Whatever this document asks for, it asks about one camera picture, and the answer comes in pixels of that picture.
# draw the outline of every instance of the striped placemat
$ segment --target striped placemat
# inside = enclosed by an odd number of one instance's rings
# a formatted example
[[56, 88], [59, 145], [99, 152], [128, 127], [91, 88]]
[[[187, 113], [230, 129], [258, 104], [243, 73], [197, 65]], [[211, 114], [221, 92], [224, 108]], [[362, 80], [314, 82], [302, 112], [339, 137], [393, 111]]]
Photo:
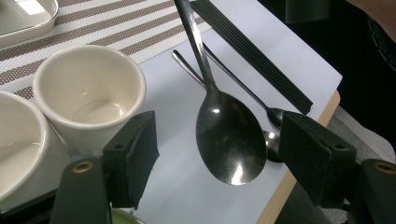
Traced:
[[[35, 71], [50, 55], [80, 45], [117, 49], [142, 63], [187, 35], [173, 0], [58, 0], [51, 31], [0, 49], [0, 91], [33, 99]], [[201, 32], [210, 29], [197, 20]]]

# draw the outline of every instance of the spoon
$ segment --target spoon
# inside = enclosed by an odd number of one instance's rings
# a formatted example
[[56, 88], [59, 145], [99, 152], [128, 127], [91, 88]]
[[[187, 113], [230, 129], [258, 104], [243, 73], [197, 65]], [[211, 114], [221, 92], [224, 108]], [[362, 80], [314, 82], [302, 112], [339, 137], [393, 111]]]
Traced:
[[230, 185], [246, 184], [266, 162], [262, 128], [243, 103], [216, 86], [189, 0], [175, 0], [175, 5], [206, 86], [195, 127], [199, 152], [215, 178]]
[[262, 106], [267, 112], [267, 117], [271, 121], [271, 123], [276, 126], [280, 130], [280, 126], [282, 125], [282, 117], [285, 110], [280, 108], [272, 108], [267, 106], [256, 94], [253, 93], [233, 72], [230, 71], [216, 55], [210, 50], [206, 44], [204, 44], [205, 51], [207, 56], [217, 64], [230, 78], [232, 78], [242, 89], [244, 89], [253, 99]]
[[[173, 50], [173, 57], [176, 59], [178, 64], [184, 68], [184, 70], [204, 89], [206, 86], [202, 78], [192, 69], [192, 67], [187, 63], [187, 61], [181, 56], [181, 54], [177, 50]], [[262, 131], [265, 138], [265, 145], [267, 146], [268, 151], [268, 161], [273, 162], [283, 162], [282, 159], [279, 158], [278, 148], [279, 148], [279, 135], [267, 131]]]

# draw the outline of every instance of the white tray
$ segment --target white tray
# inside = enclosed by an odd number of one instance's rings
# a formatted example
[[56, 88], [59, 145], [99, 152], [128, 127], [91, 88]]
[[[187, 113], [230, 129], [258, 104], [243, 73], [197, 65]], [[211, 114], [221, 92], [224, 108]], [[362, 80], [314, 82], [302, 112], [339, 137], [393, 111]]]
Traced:
[[56, 0], [0, 1], [0, 48], [47, 33], [57, 14]]

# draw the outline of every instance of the dark background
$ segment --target dark background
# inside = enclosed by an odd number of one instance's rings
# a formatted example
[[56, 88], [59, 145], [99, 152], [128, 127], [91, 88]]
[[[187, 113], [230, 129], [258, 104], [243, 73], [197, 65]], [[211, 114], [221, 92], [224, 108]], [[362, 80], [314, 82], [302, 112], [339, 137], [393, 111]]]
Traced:
[[[285, 21], [285, 0], [259, 2]], [[332, 0], [329, 19], [286, 25], [343, 76], [340, 106], [396, 151], [396, 72], [377, 51], [368, 18], [345, 0]]]

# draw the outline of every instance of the black chopsticks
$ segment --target black chopsticks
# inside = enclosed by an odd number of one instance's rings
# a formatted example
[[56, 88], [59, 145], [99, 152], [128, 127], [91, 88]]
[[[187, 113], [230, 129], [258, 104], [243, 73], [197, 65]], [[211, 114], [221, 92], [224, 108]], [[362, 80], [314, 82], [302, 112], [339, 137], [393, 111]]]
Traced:
[[311, 110], [313, 103], [209, 0], [192, 1], [191, 6], [300, 112]]

